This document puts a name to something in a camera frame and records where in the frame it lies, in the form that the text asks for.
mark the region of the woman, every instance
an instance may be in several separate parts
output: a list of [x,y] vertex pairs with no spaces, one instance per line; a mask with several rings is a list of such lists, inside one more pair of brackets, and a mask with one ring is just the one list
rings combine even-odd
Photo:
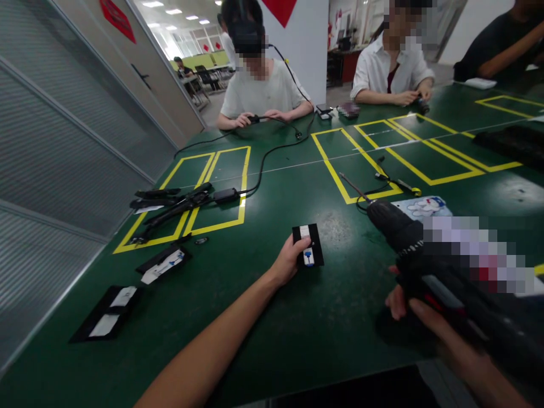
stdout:
[[389,16],[361,52],[351,91],[358,103],[407,106],[421,97],[429,101],[435,74],[421,50],[406,50],[406,38],[431,0],[390,0]]

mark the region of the red sign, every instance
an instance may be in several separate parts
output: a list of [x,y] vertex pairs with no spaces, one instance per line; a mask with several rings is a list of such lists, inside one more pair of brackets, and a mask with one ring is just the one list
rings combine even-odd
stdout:
[[123,33],[130,41],[136,44],[136,38],[132,32],[129,20],[119,7],[113,4],[112,0],[100,0],[100,6],[106,20]]
[[287,23],[293,14],[296,0],[262,0],[270,12],[276,17],[283,28],[287,27]]

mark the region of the white shirt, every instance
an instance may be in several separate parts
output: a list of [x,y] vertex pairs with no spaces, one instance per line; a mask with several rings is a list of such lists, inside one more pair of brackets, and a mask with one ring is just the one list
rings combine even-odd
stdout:
[[[415,90],[425,78],[435,77],[435,73],[427,66],[421,50],[401,51],[397,57],[397,62],[400,66],[391,83],[392,94]],[[359,56],[351,98],[355,99],[357,94],[363,90],[387,94],[387,78],[390,66],[391,55],[384,49],[382,34],[376,41],[366,47]]]
[[[274,59],[274,68],[268,80],[256,80],[247,68],[238,70],[228,83],[221,113],[236,119],[244,112],[263,116],[271,109],[290,112],[306,99],[295,86],[285,62]],[[310,99],[295,73],[296,83]]]
[[236,70],[236,67],[240,66],[240,60],[238,58],[238,54],[236,54],[236,51],[234,50],[234,44],[232,43],[232,40],[229,37],[228,33],[224,31],[221,33],[221,41],[223,42],[223,48],[227,53],[229,66],[233,70]]

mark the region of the green table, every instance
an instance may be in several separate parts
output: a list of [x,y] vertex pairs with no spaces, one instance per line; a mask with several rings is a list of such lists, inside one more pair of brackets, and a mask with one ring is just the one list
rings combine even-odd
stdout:
[[[241,206],[186,214],[179,224],[158,231],[152,245],[138,249],[125,244],[138,220],[132,216],[8,371],[0,383],[2,406],[132,406],[174,355],[272,264],[291,227],[308,223],[318,224],[325,266],[300,271],[277,294],[210,404],[239,405],[421,360],[426,356],[421,341],[399,335],[386,343],[376,333],[376,316],[395,285],[387,272],[394,254],[336,174],[344,172],[372,190],[381,185],[372,163],[385,156],[391,175],[421,188],[424,196],[441,196],[455,215],[531,216],[541,230],[544,176],[471,143],[477,129],[501,129],[510,122],[542,130],[541,124],[525,122],[541,114],[542,94],[532,87],[533,93],[524,90],[529,96],[522,97],[509,93],[512,89],[438,89],[429,120],[406,117],[410,108],[371,106],[362,107],[358,120],[317,118],[308,141],[268,157],[261,187]],[[489,98],[494,99],[476,103]],[[305,130],[308,123],[304,118],[295,124]],[[185,152],[159,186],[189,190],[207,180],[216,190],[253,186],[263,154],[294,141],[290,128],[259,124]],[[409,198],[391,189],[385,196]],[[141,276],[134,269],[188,231],[210,240],[186,244],[194,258],[146,287],[116,340],[67,343],[110,285],[138,285]],[[528,266],[544,263],[534,240],[519,235]]]

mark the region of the chair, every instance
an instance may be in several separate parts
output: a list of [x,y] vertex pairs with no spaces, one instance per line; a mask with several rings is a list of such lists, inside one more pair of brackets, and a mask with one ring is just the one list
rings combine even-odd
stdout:
[[204,65],[197,65],[195,69],[204,85],[211,86],[212,91],[219,91],[221,89],[219,79],[212,77]]

